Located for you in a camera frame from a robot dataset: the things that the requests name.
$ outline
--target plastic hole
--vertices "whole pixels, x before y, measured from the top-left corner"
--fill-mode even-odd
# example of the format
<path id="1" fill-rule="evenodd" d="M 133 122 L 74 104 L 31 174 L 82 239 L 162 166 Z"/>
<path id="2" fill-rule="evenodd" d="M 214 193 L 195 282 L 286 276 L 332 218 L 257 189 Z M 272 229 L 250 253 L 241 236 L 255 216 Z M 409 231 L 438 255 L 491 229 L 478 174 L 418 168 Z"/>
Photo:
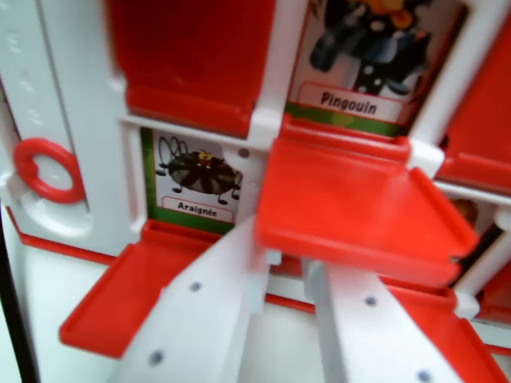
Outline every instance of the plastic hole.
<path id="1" fill-rule="evenodd" d="M 431 375 L 427 371 L 419 371 L 417 377 L 420 381 L 431 381 Z"/>
<path id="2" fill-rule="evenodd" d="M 163 361 L 163 352 L 159 349 L 153 351 L 151 355 L 149 355 L 149 365 L 155 366 L 159 365 Z"/>
<path id="3" fill-rule="evenodd" d="M 367 297 L 366 299 L 364 299 L 364 302 L 368 305 L 368 306 L 376 306 L 376 298 L 375 297 Z"/>
<path id="4" fill-rule="evenodd" d="M 238 156 L 241 158 L 248 158 L 250 156 L 250 151 L 245 148 L 241 148 L 238 150 Z"/>
<path id="5" fill-rule="evenodd" d="M 201 287 L 202 287 L 202 285 L 200 285 L 200 282 L 194 282 L 190 285 L 190 291 L 195 293 L 195 292 L 199 291 Z"/>

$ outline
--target red flap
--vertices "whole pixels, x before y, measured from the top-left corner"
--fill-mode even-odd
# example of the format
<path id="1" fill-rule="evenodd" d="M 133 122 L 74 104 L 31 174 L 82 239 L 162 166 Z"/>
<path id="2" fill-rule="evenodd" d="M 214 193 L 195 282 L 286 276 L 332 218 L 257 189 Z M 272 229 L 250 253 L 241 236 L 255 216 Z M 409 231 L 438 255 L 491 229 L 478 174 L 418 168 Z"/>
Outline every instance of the red flap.
<path id="1" fill-rule="evenodd" d="M 61 326 L 62 342 L 120 357 L 161 289 L 218 238 L 148 221 L 142 240 L 125 248 Z"/>
<path id="2" fill-rule="evenodd" d="M 450 282 L 454 259 L 477 242 L 454 206 L 421 170 L 336 146 L 289 134 L 275 141 L 256 238 L 290 255 L 420 285 Z"/>

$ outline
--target cartoon penguin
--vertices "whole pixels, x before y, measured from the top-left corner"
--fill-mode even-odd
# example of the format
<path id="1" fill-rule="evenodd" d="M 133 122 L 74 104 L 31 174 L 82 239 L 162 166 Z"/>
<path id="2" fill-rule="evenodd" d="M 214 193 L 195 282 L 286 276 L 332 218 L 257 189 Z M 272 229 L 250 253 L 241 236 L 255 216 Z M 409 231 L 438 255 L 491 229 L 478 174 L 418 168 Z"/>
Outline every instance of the cartoon penguin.
<path id="1" fill-rule="evenodd" d="M 411 89 L 403 82 L 427 67 L 431 34 L 418 30 L 416 10 L 432 0 L 328 0 L 325 31 L 309 61 L 328 72 L 343 53 L 360 60 L 351 87 L 360 93 L 379 95 L 386 85 L 399 96 Z"/>

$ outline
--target cartoon spider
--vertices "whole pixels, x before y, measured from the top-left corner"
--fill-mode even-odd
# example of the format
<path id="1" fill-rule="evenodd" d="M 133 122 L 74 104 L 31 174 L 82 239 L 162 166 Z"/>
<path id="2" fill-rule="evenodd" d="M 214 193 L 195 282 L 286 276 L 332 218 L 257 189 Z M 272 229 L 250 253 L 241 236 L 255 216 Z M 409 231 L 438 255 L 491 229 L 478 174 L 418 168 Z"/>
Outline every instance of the cartoon spider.
<path id="1" fill-rule="evenodd" d="M 171 154 L 170 160 L 166 162 L 162 157 L 164 145 Z M 229 190 L 233 199 L 240 198 L 242 175 L 227 165 L 224 159 L 214 157 L 205 150 L 188 152 L 186 143 L 175 137 L 170 139 L 170 143 L 164 137 L 160 137 L 158 155 L 161 169 L 156 170 L 156 174 L 166 176 L 168 173 L 180 185 L 173 188 L 173 192 L 181 193 L 185 187 L 195 192 L 217 195 L 218 202 L 222 205 L 227 205 L 227 201 L 221 196 Z"/>

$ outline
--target red ring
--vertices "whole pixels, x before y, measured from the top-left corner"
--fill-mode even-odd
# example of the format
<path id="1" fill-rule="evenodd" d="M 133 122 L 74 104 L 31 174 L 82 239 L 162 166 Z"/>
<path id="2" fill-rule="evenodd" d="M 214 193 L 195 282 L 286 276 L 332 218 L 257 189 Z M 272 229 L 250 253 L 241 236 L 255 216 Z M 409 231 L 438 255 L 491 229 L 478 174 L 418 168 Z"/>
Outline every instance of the red ring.
<path id="1" fill-rule="evenodd" d="M 43 155 L 56 160 L 71 176 L 73 186 L 69 190 L 56 189 L 38 177 L 39 168 L 34 156 Z M 75 156 L 60 145 L 44 138 L 23 140 L 14 150 L 14 164 L 25 184 L 41 197 L 57 203 L 75 203 L 85 198 L 80 168 Z"/>

